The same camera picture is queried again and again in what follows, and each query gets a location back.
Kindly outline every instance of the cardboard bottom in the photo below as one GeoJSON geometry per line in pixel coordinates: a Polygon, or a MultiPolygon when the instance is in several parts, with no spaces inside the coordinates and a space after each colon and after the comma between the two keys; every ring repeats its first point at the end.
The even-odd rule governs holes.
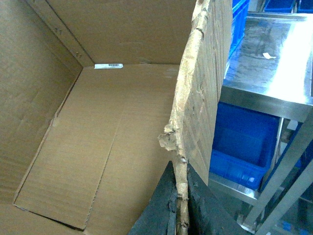
{"type": "Polygon", "coordinates": [[[9,204],[0,204],[0,234],[82,235],[79,231],[9,204]]]}
{"type": "Polygon", "coordinates": [[[178,65],[84,68],[27,173],[15,204],[84,234],[126,234],[170,160],[178,65]]]}

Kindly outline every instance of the stainless steel table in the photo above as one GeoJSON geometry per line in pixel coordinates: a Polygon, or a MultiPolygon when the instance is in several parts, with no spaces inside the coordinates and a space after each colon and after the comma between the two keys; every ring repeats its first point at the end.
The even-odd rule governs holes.
{"type": "Polygon", "coordinates": [[[307,16],[249,14],[221,101],[304,122],[313,106],[312,36],[307,16]]]}
{"type": "MultiPolygon", "coordinates": [[[[311,16],[249,14],[242,44],[230,58],[220,101],[304,123],[262,193],[210,174],[210,187],[253,205],[242,220],[242,227],[250,231],[313,139],[312,64],[311,16]]],[[[313,162],[272,209],[257,235],[265,235],[301,196],[313,182],[312,172],[313,162]]]]}

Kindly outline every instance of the white paper scrap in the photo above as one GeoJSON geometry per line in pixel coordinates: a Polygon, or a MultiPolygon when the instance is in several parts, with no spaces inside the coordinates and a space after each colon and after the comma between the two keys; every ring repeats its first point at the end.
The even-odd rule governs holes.
{"type": "Polygon", "coordinates": [[[275,59],[276,56],[270,56],[267,52],[266,53],[263,53],[263,56],[266,58],[266,59],[275,59]]]}

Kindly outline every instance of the blue plastic bin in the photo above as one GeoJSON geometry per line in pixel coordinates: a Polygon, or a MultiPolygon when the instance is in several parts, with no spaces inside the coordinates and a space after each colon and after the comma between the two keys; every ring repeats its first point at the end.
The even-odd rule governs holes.
{"type": "Polygon", "coordinates": [[[258,189],[269,170],[279,118],[219,103],[210,172],[258,189]]]}
{"type": "Polygon", "coordinates": [[[297,13],[313,14],[313,0],[300,0],[297,13]]]}
{"type": "Polygon", "coordinates": [[[269,0],[265,5],[265,12],[291,13],[295,0],[269,0]]]}
{"type": "Polygon", "coordinates": [[[231,45],[229,56],[235,51],[245,35],[246,17],[250,0],[233,0],[233,23],[231,26],[231,45]]]}

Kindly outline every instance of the metal table leg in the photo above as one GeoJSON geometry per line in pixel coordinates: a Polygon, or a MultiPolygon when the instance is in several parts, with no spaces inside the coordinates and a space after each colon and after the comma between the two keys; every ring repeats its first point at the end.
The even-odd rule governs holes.
{"type": "Polygon", "coordinates": [[[278,131],[277,131],[277,141],[276,141],[276,146],[275,146],[275,151],[274,151],[274,156],[272,158],[272,162],[270,164],[270,169],[269,171],[265,174],[265,176],[263,177],[263,181],[262,181],[262,187],[263,187],[263,184],[266,182],[266,180],[268,179],[268,177],[270,176],[272,170],[274,169],[276,163],[277,163],[277,157],[278,157],[278,153],[280,152],[279,151],[279,147],[280,147],[280,138],[281,138],[281,135],[282,135],[282,131],[283,131],[283,126],[284,126],[284,122],[285,122],[285,119],[283,117],[281,117],[279,119],[279,124],[278,124],[278,131]]]}
{"type": "Polygon", "coordinates": [[[261,227],[256,231],[255,235],[265,235],[312,184],[312,182],[313,161],[309,163],[299,178],[294,182],[283,199],[278,203],[261,227]]]}
{"type": "Polygon", "coordinates": [[[306,121],[303,123],[298,131],[298,134],[294,137],[294,140],[290,144],[290,147],[286,151],[284,158],[281,160],[276,171],[273,173],[267,186],[261,193],[256,205],[252,208],[249,215],[243,222],[243,226],[252,228],[254,222],[264,210],[267,203],[272,196],[281,186],[282,182],[288,176],[304,150],[307,148],[311,140],[313,139],[313,109],[311,109],[306,121]]]}

